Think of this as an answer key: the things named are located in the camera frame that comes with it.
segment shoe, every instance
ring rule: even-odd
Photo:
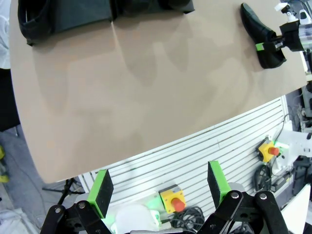
[[[276,32],[265,26],[248,4],[241,4],[240,16],[247,33],[255,44],[269,42],[276,38]],[[276,52],[257,51],[257,55],[260,65],[264,69],[276,68],[286,62],[286,58],[281,50]]]

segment bolt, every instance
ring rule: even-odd
[[[233,192],[233,193],[231,193],[231,197],[234,198],[234,199],[238,199],[239,195],[238,195],[237,192]]]
[[[86,204],[84,204],[84,202],[82,202],[82,203],[79,203],[78,206],[79,206],[80,209],[83,209],[83,208],[85,208]]]
[[[267,196],[266,196],[265,194],[260,194],[259,197],[260,197],[260,199],[262,199],[262,200],[267,199]]]

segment gray floor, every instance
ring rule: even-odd
[[[38,228],[42,226],[47,211],[57,204],[61,194],[43,191],[42,187],[62,189],[64,182],[46,185],[38,175],[30,156],[21,126],[0,132],[0,145],[5,150],[4,161],[7,164],[10,181],[4,187],[11,198],[14,208],[22,208],[28,218]],[[76,195],[64,201],[65,207],[74,203]]]

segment metal slat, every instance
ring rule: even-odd
[[[281,128],[288,111],[285,106],[285,99],[277,98],[190,136],[104,167],[110,170],[114,184],[111,205],[176,183],[183,189],[187,205],[198,205],[207,217],[215,210],[207,183],[208,160],[218,160],[229,182],[240,183],[253,194],[253,174],[261,164],[255,147],[268,132]],[[85,187],[91,188],[97,171],[79,176],[85,180]]]

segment wooden table surface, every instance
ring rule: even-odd
[[[195,11],[119,18],[38,46],[10,14],[13,86],[45,182],[77,176],[239,115],[305,85],[299,53],[263,70],[241,0],[194,0]],[[278,0],[247,0],[277,33]]]

